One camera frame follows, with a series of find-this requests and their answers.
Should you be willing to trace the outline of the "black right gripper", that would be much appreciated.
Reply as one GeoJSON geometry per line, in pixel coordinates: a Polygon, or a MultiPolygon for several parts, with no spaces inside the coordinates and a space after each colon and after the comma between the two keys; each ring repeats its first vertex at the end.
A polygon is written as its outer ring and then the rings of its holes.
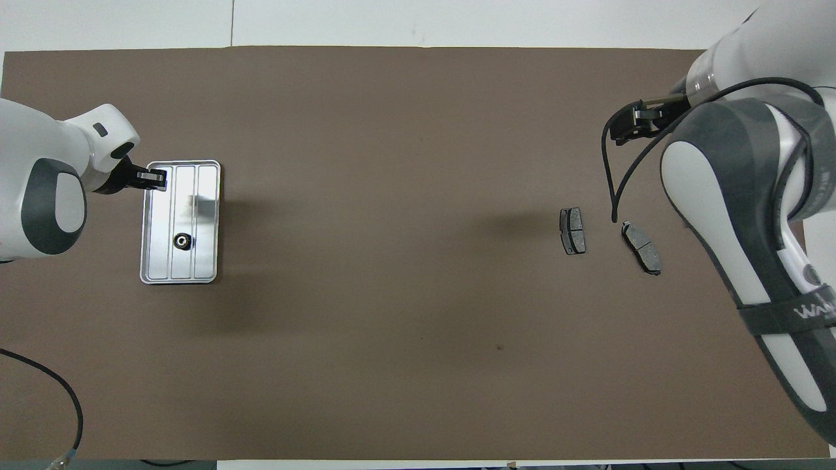
{"type": "MultiPolygon", "coordinates": [[[[666,128],[686,113],[686,97],[644,99],[644,107],[650,111],[650,120],[656,128],[666,128]]],[[[610,140],[616,145],[624,145],[631,140],[645,138],[647,125],[640,116],[642,111],[642,106],[625,106],[616,111],[610,118],[610,140]]]]}

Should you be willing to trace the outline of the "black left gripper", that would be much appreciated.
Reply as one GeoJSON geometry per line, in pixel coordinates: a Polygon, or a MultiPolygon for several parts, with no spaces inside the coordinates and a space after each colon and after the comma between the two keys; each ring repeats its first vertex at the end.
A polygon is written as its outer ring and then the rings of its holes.
{"type": "Polygon", "coordinates": [[[167,190],[167,171],[146,168],[141,170],[129,157],[122,158],[110,171],[91,171],[91,190],[93,193],[112,195],[127,188],[145,191],[167,190]]]}

